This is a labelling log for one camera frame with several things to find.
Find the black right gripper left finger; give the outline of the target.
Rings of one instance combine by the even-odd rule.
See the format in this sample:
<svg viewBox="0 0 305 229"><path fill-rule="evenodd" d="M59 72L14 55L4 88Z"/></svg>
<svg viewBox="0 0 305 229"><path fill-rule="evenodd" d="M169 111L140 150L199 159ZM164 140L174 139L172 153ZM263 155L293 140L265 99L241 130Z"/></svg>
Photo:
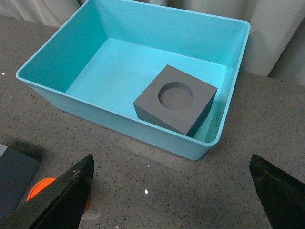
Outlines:
<svg viewBox="0 0 305 229"><path fill-rule="evenodd" d="M2 229L77 229L91 193L94 159L88 154L41 192L0 220Z"/></svg>

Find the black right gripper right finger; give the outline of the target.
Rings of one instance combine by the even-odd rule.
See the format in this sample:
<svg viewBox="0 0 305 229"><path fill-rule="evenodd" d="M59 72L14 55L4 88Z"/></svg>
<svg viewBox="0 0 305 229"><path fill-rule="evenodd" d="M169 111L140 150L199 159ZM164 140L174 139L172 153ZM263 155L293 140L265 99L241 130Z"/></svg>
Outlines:
<svg viewBox="0 0 305 229"><path fill-rule="evenodd" d="M256 193L274 229L305 227L305 184L253 154L249 164Z"/></svg>

